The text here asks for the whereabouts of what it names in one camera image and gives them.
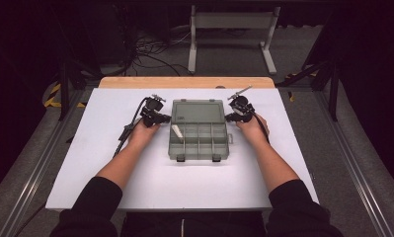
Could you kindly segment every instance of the wooden table edge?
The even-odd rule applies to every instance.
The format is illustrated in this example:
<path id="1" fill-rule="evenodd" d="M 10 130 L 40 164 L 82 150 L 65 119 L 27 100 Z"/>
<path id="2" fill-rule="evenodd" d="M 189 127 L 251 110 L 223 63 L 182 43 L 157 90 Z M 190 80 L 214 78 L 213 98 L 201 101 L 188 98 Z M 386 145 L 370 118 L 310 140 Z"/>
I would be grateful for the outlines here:
<path id="1" fill-rule="evenodd" d="M 99 88 L 275 88 L 269 77 L 105 77 Z"/>

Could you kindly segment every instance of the white table surface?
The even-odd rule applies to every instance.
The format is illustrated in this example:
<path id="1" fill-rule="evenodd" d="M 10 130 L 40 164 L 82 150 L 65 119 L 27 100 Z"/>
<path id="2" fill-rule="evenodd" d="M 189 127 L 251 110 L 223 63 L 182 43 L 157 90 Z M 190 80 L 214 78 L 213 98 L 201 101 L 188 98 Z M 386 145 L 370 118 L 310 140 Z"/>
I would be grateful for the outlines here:
<path id="1" fill-rule="evenodd" d="M 170 115 L 175 99 L 222 100 L 232 113 L 229 98 L 236 89 L 95 89 L 48 197 L 46 208 L 71 208 L 79 194 L 113 157 L 123 127 L 130 123 L 144 97 L 167 100 L 162 114 Z M 268 122 L 273 148 L 316 192 L 277 89 L 250 89 L 243 94 Z M 169 123 L 164 123 L 144 150 L 123 197 L 120 209 L 218 210 L 271 207 L 255 153 L 234 122 L 230 155 L 219 163 L 189 160 L 178 163 L 168 155 Z"/>

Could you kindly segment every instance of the gray plastic organizer box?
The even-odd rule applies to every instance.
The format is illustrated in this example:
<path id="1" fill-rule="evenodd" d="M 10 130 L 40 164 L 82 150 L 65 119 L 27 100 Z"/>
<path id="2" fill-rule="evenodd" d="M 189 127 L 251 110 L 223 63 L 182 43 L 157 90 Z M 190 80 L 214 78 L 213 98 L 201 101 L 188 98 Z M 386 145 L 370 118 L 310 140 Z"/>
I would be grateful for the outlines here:
<path id="1" fill-rule="evenodd" d="M 183 138 L 172 126 L 176 125 Z M 212 160 L 229 155 L 224 108 L 221 100 L 174 100 L 169 136 L 172 160 Z"/>

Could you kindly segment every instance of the black cable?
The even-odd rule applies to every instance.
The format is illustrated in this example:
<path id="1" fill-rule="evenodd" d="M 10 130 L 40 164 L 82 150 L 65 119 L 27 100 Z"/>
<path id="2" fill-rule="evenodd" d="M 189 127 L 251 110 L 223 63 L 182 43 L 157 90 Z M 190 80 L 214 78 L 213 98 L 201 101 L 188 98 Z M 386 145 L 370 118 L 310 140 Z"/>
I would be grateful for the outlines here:
<path id="1" fill-rule="evenodd" d="M 160 54 L 166 49 L 168 49 L 171 46 L 177 45 L 179 43 L 185 42 L 184 39 L 189 35 L 190 33 L 187 33 L 184 37 L 181 37 L 179 40 L 170 43 L 170 44 L 165 44 L 164 42 L 160 40 L 154 40 L 154 41 L 144 41 L 142 44 L 139 44 L 137 46 L 137 51 L 141 53 L 146 53 L 146 54 Z"/>
<path id="2" fill-rule="evenodd" d="M 121 69 L 119 69 L 119 70 L 116 70 L 116 71 L 113 71 L 113 72 L 110 72 L 110 73 L 106 73 L 106 74 L 101 73 L 101 74 L 102 74 L 101 77 L 118 76 L 118 75 L 121 75 L 122 73 L 126 72 L 126 70 L 129 68 L 130 65 L 131 65 L 131 62 L 126 62 L 126 63 L 124 64 L 124 67 L 123 67 L 123 68 L 121 68 Z M 93 80 L 93 79 L 96 79 L 96 78 L 97 78 L 96 76 L 88 76 L 88 75 L 84 75 L 84 74 L 82 74 L 82 75 L 85 76 L 86 79 L 91 79 L 91 80 Z"/>
<path id="3" fill-rule="evenodd" d="M 146 56 L 146 57 L 149 57 L 149 58 L 151 58 L 151 59 L 153 59 L 153 60 L 159 61 L 159 62 L 161 62 L 161 63 L 167 65 L 168 67 L 172 68 L 172 70 L 174 70 L 175 73 L 176 73 L 178 76 L 181 76 L 181 74 L 180 74 L 171 64 L 169 64 L 169 63 L 167 63 L 167 62 L 165 62 L 165 61 L 163 61 L 163 60 L 160 60 L 159 58 L 156 58 L 156 57 L 153 57 L 153 56 L 150 56 L 150 55 L 147 55 L 147 54 L 142 54 L 142 53 L 139 53 L 139 55 Z"/>
<path id="4" fill-rule="evenodd" d="M 136 57 L 137 59 L 138 59 L 138 61 L 140 62 L 140 64 L 142 64 L 143 62 L 141 61 L 141 58 L 140 58 L 140 56 L 137 54 L 137 57 Z"/>
<path id="5" fill-rule="evenodd" d="M 144 103 L 145 101 L 147 101 L 148 99 L 150 99 L 150 98 L 149 98 L 149 97 L 146 97 L 146 98 L 144 98 L 144 99 L 140 102 L 140 105 L 138 105 L 138 108 L 137 108 L 137 110 L 135 111 L 135 115 L 134 115 L 134 117 L 132 118 L 131 123 L 130 123 L 129 125 L 126 125 L 126 126 L 124 127 L 124 131 L 122 132 L 122 135 L 119 137 L 120 143 L 119 143 L 119 145 L 118 145 L 118 147 L 117 147 L 117 150 L 116 150 L 116 152 L 115 152 L 113 158 L 116 157 L 116 155 L 120 152 L 120 150 L 122 149 L 123 144 L 126 142 L 126 139 L 127 139 L 128 136 L 129 136 L 129 133 L 132 132 L 132 130 L 135 128 L 136 124 L 134 124 L 134 121 L 135 121 L 135 119 L 137 118 L 138 112 L 140 111 L 141 106 L 143 105 L 143 103 Z"/>
<path id="6" fill-rule="evenodd" d="M 27 225 L 34 219 L 34 217 L 36 217 L 36 215 L 45 207 L 46 202 L 44 202 L 31 216 L 30 218 L 28 218 L 25 223 L 18 229 L 18 231 L 16 232 L 16 234 L 14 235 L 14 237 L 18 237 L 22 231 L 25 229 L 25 227 L 27 227 Z"/>
<path id="7" fill-rule="evenodd" d="M 151 69 L 151 68 L 167 67 L 167 65 L 161 65 L 161 66 L 143 66 L 143 65 L 137 64 L 136 62 L 133 62 L 133 63 L 134 63 L 135 65 L 139 66 L 139 67 L 144 67 L 144 68 L 149 68 L 149 69 Z M 180 67 L 182 67 L 182 68 L 188 70 L 188 68 L 187 68 L 186 66 L 181 65 L 181 64 L 170 64 L 170 65 L 171 65 L 171 66 L 180 66 Z"/>
<path id="8" fill-rule="evenodd" d="M 123 71 L 123 76 L 126 76 L 126 70 Z"/>
<path id="9" fill-rule="evenodd" d="M 137 38 L 137 39 L 135 40 L 135 43 L 138 43 L 140 40 L 146 39 L 146 38 L 147 38 L 147 36 L 139 37 L 139 38 Z"/>
<path id="10" fill-rule="evenodd" d="M 135 71 L 135 76 L 138 76 L 138 72 L 134 67 L 134 64 L 137 65 L 137 63 L 135 63 L 134 61 L 132 61 L 132 69 Z"/>
<path id="11" fill-rule="evenodd" d="M 235 34 L 234 32 L 237 32 L 237 31 L 242 31 L 242 33 Z M 225 33 L 232 36 L 232 37 L 240 38 L 247 33 L 247 30 L 227 30 L 227 31 L 225 31 Z"/>
<path id="12" fill-rule="evenodd" d="M 267 130 L 265 129 L 264 124 L 261 122 L 261 120 L 259 119 L 259 117 L 258 117 L 254 112 L 250 111 L 250 113 L 251 113 L 252 116 L 254 116 L 255 119 L 258 121 L 258 124 L 259 124 L 259 126 L 261 127 L 261 130 L 262 130 L 262 132 L 264 133 L 264 136 L 265 136 L 265 138 L 267 139 L 267 142 L 268 142 L 269 144 L 271 144 L 271 143 L 270 143 L 270 137 L 268 136 L 268 132 L 267 132 Z"/>

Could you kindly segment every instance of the metal rail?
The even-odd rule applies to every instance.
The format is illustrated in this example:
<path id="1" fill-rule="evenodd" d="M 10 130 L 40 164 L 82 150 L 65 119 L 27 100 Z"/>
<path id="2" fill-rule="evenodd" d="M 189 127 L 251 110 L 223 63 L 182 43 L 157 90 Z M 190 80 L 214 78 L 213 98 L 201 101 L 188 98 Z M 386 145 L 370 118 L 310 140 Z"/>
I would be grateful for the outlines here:
<path id="1" fill-rule="evenodd" d="M 314 93 L 317 102 L 319 103 L 319 107 L 322 110 L 323 114 L 325 115 L 327 122 L 330 125 L 330 128 L 333 130 L 339 145 L 341 146 L 343 155 L 344 155 L 344 162 L 348 168 L 348 171 L 351 174 L 351 177 L 354 181 L 356 186 L 356 190 L 359 193 L 359 196 L 368 212 L 368 215 L 372 221 L 372 224 L 375 227 L 379 236 L 382 237 L 393 237 L 393 233 L 388 226 L 387 220 L 385 219 L 376 199 L 375 196 L 369 187 L 368 182 L 366 181 L 365 177 L 363 176 L 362 171 L 355 159 L 355 156 L 348 145 L 347 139 L 342 132 L 341 127 L 335 121 L 333 121 L 331 115 L 329 114 L 327 108 L 329 107 L 325 95 L 322 92 L 315 92 Z"/>
<path id="2" fill-rule="evenodd" d="M 14 236 L 17 227 L 19 226 L 22 217 L 28 209 L 28 206 L 31 203 L 38 187 L 39 183 L 42 180 L 43 175 L 46 172 L 46 169 L 53 158 L 55 153 L 55 148 L 57 146 L 58 140 L 67 126 L 70 117 L 73 115 L 73 112 L 76 110 L 76 105 L 79 103 L 80 98 L 83 94 L 83 91 L 75 91 L 73 95 L 73 99 L 70 103 L 70 109 L 67 113 L 67 116 L 63 121 L 59 121 L 52 135 L 41 154 L 39 161 L 37 162 L 36 167 L 34 168 L 31 176 L 25 183 L 24 189 L 22 190 L 17 202 L 15 203 L 14 208 L 12 209 L 6 223 L 3 225 L 2 230 L 0 231 L 0 237 L 10 237 Z"/>

